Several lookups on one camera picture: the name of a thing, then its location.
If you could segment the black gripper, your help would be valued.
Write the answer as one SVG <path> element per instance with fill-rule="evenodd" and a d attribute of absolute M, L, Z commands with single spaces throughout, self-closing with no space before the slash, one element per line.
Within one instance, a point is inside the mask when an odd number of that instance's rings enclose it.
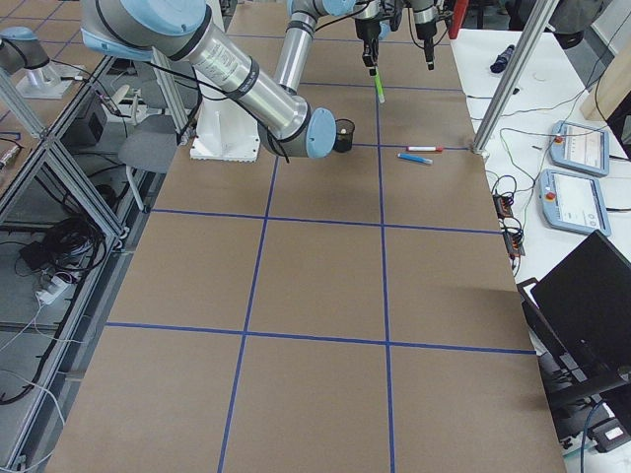
<path fill-rule="evenodd" d="M 424 45 L 425 61 L 428 69 L 435 68 L 435 44 L 434 37 L 437 34 L 437 24 L 432 22 L 416 23 L 416 34 L 419 40 L 422 40 Z"/>
<path fill-rule="evenodd" d="M 381 22 L 377 18 L 356 19 L 357 38 L 364 42 L 362 59 L 366 67 L 377 67 L 379 63 L 379 35 Z"/>

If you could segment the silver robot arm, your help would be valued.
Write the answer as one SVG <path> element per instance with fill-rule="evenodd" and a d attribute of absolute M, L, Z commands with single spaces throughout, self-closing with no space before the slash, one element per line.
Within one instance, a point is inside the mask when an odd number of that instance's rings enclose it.
<path fill-rule="evenodd" d="M 411 0 L 410 15 L 413 21 L 413 39 L 424 53 L 427 68 L 435 69 L 435 39 L 438 33 L 439 11 L 433 0 Z"/>
<path fill-rule="evenodd" d="M 256 119 L 270 152 L 310 159 L 326 157 L 337 136 L 332 112 L 311 107 L 296 93 L 318 20 L 353 18 L 367 27 L 368 45 L 377 45 L 387 11 L 382 1 L 288 2 L 279 62 L 268 76 L 214 23 L 204 1 L 84 1 L 81 8 L 83 42 L 92 50 L 144 62 L 160 51 L 186 61 L 205 86 Z"/>

